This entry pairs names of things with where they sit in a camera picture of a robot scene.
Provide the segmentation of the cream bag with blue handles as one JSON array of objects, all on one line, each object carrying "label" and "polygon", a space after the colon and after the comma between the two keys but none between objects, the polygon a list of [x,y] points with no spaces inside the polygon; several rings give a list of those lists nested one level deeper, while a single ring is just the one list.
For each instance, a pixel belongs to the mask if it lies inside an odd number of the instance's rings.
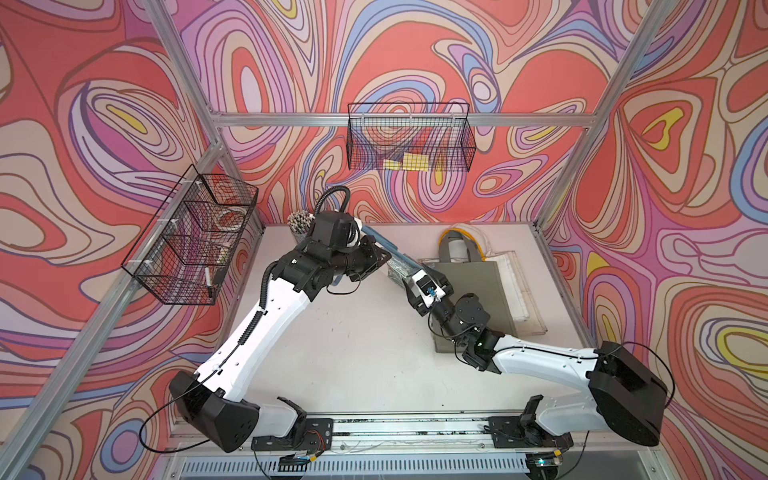
[{"label": "cream bag with blue handles", "polygon": [[363,224],[362,233],[370,236],[378,247],[390,255],[390,259],[386,263],[387,277],[396,285],[402,287],[404,281],[407,281],[422,269],[419,263],[401,252],[392,241],[373,227]]}]

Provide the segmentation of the green canvas bag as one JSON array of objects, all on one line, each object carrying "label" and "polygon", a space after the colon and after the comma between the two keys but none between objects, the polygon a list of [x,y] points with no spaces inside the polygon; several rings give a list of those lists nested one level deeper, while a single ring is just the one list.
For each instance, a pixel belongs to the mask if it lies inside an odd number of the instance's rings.
[{"label": "green canvas bag", "polygon": [[449,281],[453,288],[449,300],[455,307],[449,319],[433,316],[429,320],[436,353],[459,351],[486,330],[517,334],[499,267],[484,259],[470,234],[459,229],[444,231],[433,269]]}]

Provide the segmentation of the cream bag with yellow handles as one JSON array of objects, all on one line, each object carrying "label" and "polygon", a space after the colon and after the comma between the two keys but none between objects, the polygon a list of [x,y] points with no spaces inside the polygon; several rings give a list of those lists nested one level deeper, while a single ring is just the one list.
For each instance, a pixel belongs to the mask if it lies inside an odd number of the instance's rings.
[{"label": "cream bag with yellow handles", "polygon": [[[499,267],[504,292],[517,331],[515,336],[527,338],[547,333],[548,328],[534,301],[516,252],[513,250],[494,250],[487,235],[477,227],[468,224],[455,224],[447,230],[449,229],[459,229],[470,234],[480,246],[484,259],[496,263]],[[438,256],[435,259],[429,259],[426,261],[426,265],[433,269],[437,260]]]}]

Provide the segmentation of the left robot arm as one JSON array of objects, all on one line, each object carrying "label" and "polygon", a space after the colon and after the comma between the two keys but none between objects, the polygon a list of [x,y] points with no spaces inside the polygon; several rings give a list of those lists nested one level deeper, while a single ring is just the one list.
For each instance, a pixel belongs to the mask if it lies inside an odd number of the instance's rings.
[{"label": "left robot arm", "polygon": [[390,252],[369,236],[333,250],[305,240],[265,269],[257,304],[224,344],[194,372],[169,385],[183,419],[222,451],[231,453],[252,436],[293,439],[303,410],[279,397],[261,403],[245,395],[277,340],[338,276],[361,282],[386,264]]}]

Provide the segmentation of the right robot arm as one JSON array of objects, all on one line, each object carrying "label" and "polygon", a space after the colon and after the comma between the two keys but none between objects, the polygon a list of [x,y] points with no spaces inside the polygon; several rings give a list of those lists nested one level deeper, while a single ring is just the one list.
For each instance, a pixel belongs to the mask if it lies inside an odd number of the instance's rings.
[{"label": "right robot arm", "polygon": [[460,362],[571,388],[565,396],[532,396],[520,418],[522,430],[552,437],[610,430],[637,445],[659,444],[669,389],[625,346],[605,341],[598,348],[556,347],[495,331],[476,294],[451,300],[448,279],[428,267],[402,284],[411,307],[436,321]]}]

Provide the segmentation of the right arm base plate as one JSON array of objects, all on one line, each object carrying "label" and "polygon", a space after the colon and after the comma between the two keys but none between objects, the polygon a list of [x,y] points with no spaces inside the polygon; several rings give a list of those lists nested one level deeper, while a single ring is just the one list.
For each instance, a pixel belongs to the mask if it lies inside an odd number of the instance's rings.
[{"label": "right arm base plate", "polygon": [[574,441],[570,433],[553,436],[535,422],[522,422],[520,416],[492,416],[483,428],[496,449],[550,449],[567,451]]}]

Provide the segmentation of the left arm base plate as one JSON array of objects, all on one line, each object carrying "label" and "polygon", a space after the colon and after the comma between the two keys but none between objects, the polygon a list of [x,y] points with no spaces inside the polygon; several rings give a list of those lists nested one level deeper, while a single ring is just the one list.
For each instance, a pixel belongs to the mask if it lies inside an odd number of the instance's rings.
[{"label": "left arm base plate", "polygon": [[330,417],[300,420],[285,437],[253,437],[251,450],[255,452],[298,451],[314,454],[332,447],[334,420]]}]

